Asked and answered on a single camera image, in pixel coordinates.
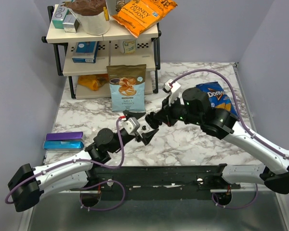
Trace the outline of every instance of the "doritos bag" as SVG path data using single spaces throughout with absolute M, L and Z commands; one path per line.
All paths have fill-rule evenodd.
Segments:
M 197 84 L 196 88 L 208 94 L 212 107 L 224 108 L 237 116 L 230 98 L 225 94 L 225 91 L 218 82 Z
M 173 0 L 132 0 L 112 17 L 136 38 L 162 20 L 177 4 Z

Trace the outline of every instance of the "purple candy bar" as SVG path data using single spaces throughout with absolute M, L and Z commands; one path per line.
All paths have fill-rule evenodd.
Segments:
M 84 141 L 82 131 L 48 133 L 46 141 Z

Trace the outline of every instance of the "stainless steel surface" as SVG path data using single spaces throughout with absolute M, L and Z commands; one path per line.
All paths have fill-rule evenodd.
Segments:
M 234 193 L 232 205 L 249 202 L 254 192 Z M 101 202 L 100 207 L 115 202 Z M 286 231 L 276 194 L 262 191 L 245 209 L 228 210 L 212 201 L 126 201 L 108 212 L 80 209 L 79 193 L 58 193 L 34 209 L 30 231 Z

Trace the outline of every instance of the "light blue snack bag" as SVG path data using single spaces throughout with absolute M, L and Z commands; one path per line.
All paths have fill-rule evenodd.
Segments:
M 145 111 L 146 64 L 108 66 L 112 111 Z

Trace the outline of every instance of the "snack package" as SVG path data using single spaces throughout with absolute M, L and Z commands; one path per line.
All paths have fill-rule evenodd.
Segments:
M 83 85 L 91 90 L 98 90 L 108 82 L 108 74 L 79 76 L 78 84 Z
M 196 88 L 208 94 L 212 107 L 224 108 L 237 116 L 230 98 L 225 94 L 225 91 L 218 82 L 197 84 Z
M 112 111 L 145 111 L 146 64 L 108 66 Z
M 177 4 L 173 0 L 132 0 L 112 17 L 136 38 L 162 20 Z

